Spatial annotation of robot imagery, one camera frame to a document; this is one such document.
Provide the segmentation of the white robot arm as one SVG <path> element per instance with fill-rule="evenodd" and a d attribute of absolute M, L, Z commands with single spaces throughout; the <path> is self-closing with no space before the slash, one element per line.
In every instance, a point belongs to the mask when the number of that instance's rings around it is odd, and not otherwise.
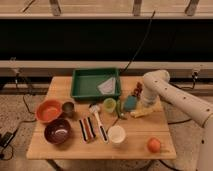
<path fill-rule="evenodd" d="M 204 131 L 196 171 L 213 171 L 213 104 L 169 84 L 166 70 L 156 70 L 143 75 L 142 105 L 150 107 L 157 96 L 186 113 Z"/>

